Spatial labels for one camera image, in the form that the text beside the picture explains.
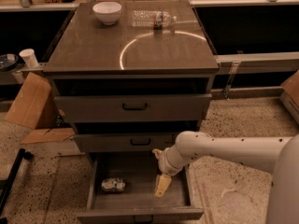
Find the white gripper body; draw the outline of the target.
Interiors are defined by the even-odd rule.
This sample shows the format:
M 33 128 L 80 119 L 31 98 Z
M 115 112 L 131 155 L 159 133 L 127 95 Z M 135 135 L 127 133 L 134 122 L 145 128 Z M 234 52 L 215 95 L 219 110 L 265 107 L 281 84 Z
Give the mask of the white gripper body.
M 187 164 L 187 158 L 182 156 L 175 146 L 167 147 L 162 152 L 158 167 L 165 175 L 176 175 Z

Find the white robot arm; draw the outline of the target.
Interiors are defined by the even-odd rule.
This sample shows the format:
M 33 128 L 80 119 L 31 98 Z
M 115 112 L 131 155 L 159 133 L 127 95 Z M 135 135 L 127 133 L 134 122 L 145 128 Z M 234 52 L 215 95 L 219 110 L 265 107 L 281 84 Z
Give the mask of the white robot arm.
M 153 150 L 161 173 L 154 195 L 164 196 L 172 177 L 204 156 L 268 172 L 272 184 L 265 224 L 299 224 L 299 135 L 293 137 L 216 138 L 207 133 L 180 133 L 175 144 Z

